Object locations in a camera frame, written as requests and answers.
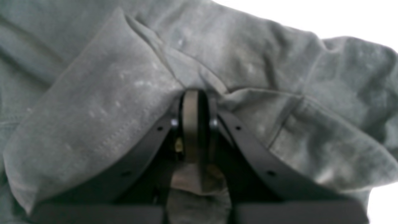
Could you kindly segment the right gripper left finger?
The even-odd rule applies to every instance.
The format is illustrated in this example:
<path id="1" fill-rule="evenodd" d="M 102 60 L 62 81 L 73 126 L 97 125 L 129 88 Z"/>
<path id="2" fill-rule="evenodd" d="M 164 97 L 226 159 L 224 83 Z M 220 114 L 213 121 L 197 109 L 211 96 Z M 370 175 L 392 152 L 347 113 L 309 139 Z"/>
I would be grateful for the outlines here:
<path id="1" fill-rule="evenodd" d="M 40 202 L 35 224 L 164 224 L 175 168 L 190 156 L 190 91 L 178 96 L 121 159 L 78 186 Z"/>

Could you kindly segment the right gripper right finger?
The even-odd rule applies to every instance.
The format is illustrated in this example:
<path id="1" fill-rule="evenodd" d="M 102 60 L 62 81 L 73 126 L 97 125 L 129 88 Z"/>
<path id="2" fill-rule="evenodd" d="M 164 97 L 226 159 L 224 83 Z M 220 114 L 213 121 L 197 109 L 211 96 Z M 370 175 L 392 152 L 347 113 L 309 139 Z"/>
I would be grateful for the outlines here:
<path id="1" fill-rule="evenodd" d="M 228 224 L 368 224 L 354 198 L 316 184 L 290 168 L 231 112 L 204 93 L 208 114 L 208 161 L 227 180 L 232 210 Z"/>

